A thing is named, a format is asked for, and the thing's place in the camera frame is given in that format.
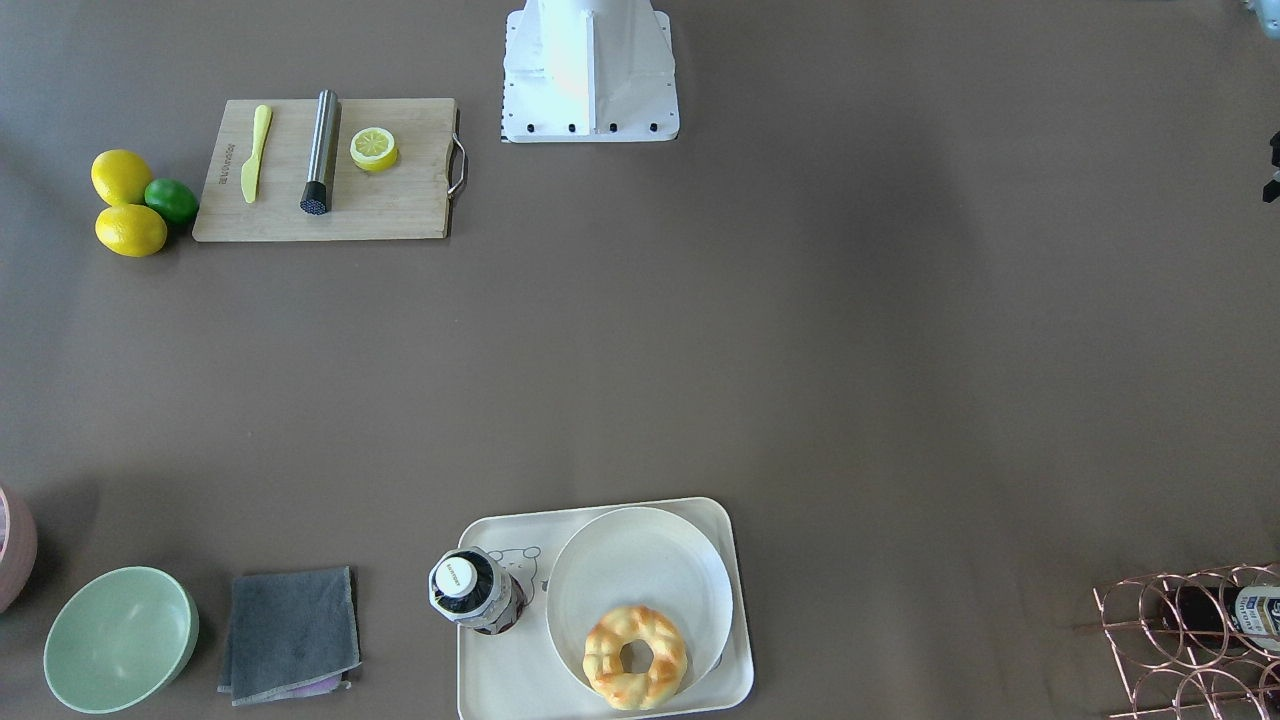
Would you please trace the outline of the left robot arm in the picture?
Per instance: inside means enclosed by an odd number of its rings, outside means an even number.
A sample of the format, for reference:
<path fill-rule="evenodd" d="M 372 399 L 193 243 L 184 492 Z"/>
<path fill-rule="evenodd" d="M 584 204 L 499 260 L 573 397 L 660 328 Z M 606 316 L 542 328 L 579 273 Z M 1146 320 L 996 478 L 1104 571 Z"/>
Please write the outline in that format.
<path fill-rule="evenodd" d="M 1262 29 L 1263 35 L 1272 41 L 1279 41 L 1279 1 L 1274 0 L 1260 0 L 1260 1 L 1243 1 L 1244 6 L 1252 12 Z M 1270 164 L 1275 168 L 1271 179 L 1262 188 L 1263 202 L 1274 202 L 1279 199 L 1279 132 L 1268 141 L 1270 146 Z"/>

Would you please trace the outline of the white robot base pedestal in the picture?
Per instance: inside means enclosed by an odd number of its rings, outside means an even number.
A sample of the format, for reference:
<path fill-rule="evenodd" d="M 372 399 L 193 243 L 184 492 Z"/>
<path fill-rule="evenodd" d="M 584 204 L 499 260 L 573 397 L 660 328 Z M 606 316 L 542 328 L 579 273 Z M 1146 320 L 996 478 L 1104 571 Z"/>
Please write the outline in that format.
<path fill-rule="evenodd" d="M 527 1 L 506 18 L 503 68 L 507 143 L 678 137 L 671 22 L 649 1 Z"/>

